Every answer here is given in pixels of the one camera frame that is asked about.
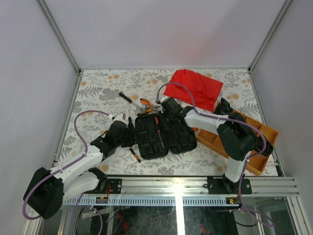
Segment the large orange handled screwdriver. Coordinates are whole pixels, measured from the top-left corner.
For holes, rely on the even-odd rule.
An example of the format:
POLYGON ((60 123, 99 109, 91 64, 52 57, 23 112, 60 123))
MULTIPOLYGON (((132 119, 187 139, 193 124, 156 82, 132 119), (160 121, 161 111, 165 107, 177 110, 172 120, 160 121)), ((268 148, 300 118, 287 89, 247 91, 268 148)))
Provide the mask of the large orange handled screwdriver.
POLYGON ((160 143, 161 143, 161 146, 162 148, 164 149, 164 143, 163 143, 163 140, 162 140, 162 137, 161 137, 161 133, 160 133, 160 125, 159 125, 159 120, 157 117, 155 117, 155 121, 156 121, 156 131, 158 133, 158 136, 159 136, 159 139, 160 139, 160 143))

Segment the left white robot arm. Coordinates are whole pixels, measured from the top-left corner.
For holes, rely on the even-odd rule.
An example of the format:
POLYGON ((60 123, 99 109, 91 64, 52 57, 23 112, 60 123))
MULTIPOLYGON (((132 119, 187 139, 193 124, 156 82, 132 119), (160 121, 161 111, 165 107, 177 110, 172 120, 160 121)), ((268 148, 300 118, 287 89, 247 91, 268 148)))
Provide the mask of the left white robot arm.
POLYGON ((43 219, 51 218, 69 199, 81 193, 102 193, 107 187, 107 176, 97 166, 112 156, 119 147, 135 143, 131 117, 123 113, 113 117, 107 132, 87 146, 85 153, 51 169, 35 171, 23 196, 23 215, 26 206, 43 219))

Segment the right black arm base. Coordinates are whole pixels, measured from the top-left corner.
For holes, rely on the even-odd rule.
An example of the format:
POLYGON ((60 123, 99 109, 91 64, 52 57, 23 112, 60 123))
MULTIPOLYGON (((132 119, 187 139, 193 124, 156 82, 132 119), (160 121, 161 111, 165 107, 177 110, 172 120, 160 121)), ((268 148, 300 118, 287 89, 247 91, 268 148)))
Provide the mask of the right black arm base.
POLYGON ((231 195, 239 194, 250 195, 252 194, 252 187, 249 179, 243 178, 240 182, 232 182, 223 176, 207 176, 207 188, 208 193, 213 195, 231 195))

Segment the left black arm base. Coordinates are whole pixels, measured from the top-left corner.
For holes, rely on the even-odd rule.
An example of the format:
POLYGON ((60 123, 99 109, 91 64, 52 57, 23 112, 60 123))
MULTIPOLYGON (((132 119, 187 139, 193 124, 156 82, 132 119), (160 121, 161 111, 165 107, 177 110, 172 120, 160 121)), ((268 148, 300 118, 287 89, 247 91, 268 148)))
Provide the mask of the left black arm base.
POLYGON ((98 180, 98 184, 92 190, 86 191, 88 194, 120 194, 122 189, 122 179, 109 179, 107 175, 98 168, 90 168, 88 172, 92 173, 98 180))

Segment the black plastic tool case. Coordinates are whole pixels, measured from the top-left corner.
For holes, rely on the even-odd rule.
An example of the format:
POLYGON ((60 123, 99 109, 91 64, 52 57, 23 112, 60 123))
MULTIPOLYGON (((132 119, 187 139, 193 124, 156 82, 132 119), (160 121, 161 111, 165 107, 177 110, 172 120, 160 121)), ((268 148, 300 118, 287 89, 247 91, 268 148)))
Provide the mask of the black plastic tool case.
POLYGON ((176 121, 173 130, 165 131, 160 113, 137 117, 134 122, 136 139, 140 155, 145 160, 165 157, 168 153, 182 154, 197 147, 197 139, 192 127, 186 122, 176 121), (157 133, 155 117, 159 120, 160 133, 164 143, 161 146, 157 133))

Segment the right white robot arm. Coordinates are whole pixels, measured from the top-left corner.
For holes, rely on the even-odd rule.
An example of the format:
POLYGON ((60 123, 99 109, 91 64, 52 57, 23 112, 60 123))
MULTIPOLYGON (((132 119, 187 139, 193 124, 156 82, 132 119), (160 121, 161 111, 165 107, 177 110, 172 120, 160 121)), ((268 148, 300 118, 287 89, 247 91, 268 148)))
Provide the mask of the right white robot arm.
POLYGON ((181 118, 182 123, 190 128, 199 128, 218 135, 224 151, 228 155, 228 167, 225 171, 223 188, 234 193, 241 186, 240 178, 245 171, 250 156, 260 133, 254 126, 247 123, 239 113, 231 115, 205 114, 195 107, 182 108, 172 97, 156 101, 163 111, 172 118, 181 118))

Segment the small orange black screwdriver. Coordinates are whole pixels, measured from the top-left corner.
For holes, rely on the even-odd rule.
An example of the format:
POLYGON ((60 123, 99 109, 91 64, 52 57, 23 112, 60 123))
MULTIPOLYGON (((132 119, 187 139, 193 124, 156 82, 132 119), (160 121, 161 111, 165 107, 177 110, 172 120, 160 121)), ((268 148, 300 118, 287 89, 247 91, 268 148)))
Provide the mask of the small orange black screwdriver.
POLYGON ((136 158, 136 160, 141 163, 141 159, 137 156, 137 154, 134 152, 134 150, 132 148, 129 148, 130 152, 134 155, 134 157, 136 158))

